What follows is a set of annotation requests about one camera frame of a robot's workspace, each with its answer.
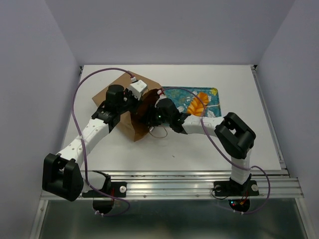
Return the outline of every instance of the glass panel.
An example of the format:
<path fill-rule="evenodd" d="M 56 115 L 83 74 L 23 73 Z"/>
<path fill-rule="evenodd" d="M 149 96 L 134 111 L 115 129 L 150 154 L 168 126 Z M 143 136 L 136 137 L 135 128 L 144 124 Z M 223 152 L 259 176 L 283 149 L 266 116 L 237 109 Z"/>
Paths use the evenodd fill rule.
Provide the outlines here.
<path fill-rule="evenodd" d="M 251 201 L 251 209 L 264 200 Z M 228 206 L 228 202 L 218 202 Z M 271 199 L 253 215 L 216 201 L 137 201 L 124 215 L 94 215 L 92 201 L 50 201 L 40 238 L 286 239 L 307 238 L 294 199 Z"/>

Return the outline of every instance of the white tabletop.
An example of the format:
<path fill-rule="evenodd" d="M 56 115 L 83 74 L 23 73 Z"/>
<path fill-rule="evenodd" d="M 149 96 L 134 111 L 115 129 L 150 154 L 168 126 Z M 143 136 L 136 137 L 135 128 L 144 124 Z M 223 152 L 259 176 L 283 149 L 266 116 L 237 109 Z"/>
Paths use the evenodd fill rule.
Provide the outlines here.
<path fill-rule="evenodd" d="M 280 170 L 279 159 L 263 111 L 250 66 L 226 65 L 87 65 L 82 77 L 106 67 L 120 67 L 157 81 L 162 86 L 215 87 L 222 115 L 235 112 L 257 135 L 251 165 Z M 78 91 L 75 114 L 85 127 L 96 106 L 92 97 L 117 79 L 122 72 L 96 74 Z M 77 136 L 73 122 L 67 128 L 64 146 Z M 166 138 L 147 135 L 132 142 L 114 129 L 88 156 L 90 170 L 230 170 L 205 135 L 184 135 L 171 130 Z"/>

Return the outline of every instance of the gray wall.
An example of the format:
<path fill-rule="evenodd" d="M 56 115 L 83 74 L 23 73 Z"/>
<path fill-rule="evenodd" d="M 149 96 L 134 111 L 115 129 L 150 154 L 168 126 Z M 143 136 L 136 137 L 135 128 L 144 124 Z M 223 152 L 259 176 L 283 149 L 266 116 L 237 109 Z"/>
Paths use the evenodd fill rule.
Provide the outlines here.
<path fill-rule="evenodd" d="M 46 0 L 80 64 L 257 64 L 294 0 Z"/>
<path fill-rule="evenodd" d="M 28 238 L 79 68 L 43 0 L 0 1 L 0 238 Z"/>
<path fill-rule="evenodd" d="M 290 173 L 319 235 L 319 1 L 297 0 L 258 66 Z"/>

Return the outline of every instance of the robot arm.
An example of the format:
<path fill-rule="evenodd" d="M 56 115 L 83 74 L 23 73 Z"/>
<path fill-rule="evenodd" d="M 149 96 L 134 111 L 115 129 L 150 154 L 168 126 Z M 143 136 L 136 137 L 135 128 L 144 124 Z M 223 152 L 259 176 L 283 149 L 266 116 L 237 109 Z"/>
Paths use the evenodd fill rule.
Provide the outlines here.
<path fill-rule="evenodd" d="M 200 120 L 201 117 L 180 113 L 171 99 L 161 96 L 155 106 L 149 107 L 143 123 L 148 126 L 168 124 L 177 133 L 205 134 Z M 233 163 L 229 185 L 224 187 L 220 196 L 241 195 L 252 183 L 250 170 L 243 168 L 250 168 L 255 133 L 235 113 L 228 113 L 225 117 L 203 117 L 203 124 L 210 136 L 218 138 Z"/>
<path fill-rule="evenodd" d="M 135 112 L 142 100 L 147 85 L 139 80 L 124 90 L 123 86 L 111 85 L 106 92 L 106 100 L 100 104 L 89 123 L 68 146 L 55 154 L 48 154 L 43 164 L 43 190 L 59 197 L 74 201 L 83 191 L 84 181 L 80 167 L 84 161 L 81 140 L 84 140 L 86 155 L 120 121 L 121 114 Z"/>

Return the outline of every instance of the screw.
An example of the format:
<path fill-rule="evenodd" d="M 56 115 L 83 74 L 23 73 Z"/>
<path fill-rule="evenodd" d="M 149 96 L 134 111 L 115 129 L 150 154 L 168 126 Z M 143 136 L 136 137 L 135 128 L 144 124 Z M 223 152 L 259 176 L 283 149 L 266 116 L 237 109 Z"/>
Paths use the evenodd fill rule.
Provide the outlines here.
<path fill-rule="evenodd" d="M 125 193 L 126 192 L 126 187 L 125 186 L 121 186 L 120 187 L 120 192 L 121 193 Z"/>
<path fill-rule="evenodd" d="M 220 185 L 216 185 L 215 186 L 215 191 L 216 192 L 220 192 L 221 191 L 221 186 Z"/>
<path fill-rule="evenodd" d="M 254 191 L 254 192 L 257 192 L 258 191 L 258 186 L 256 184 L 253 184 L 251 185 L 251 189 Z"/>

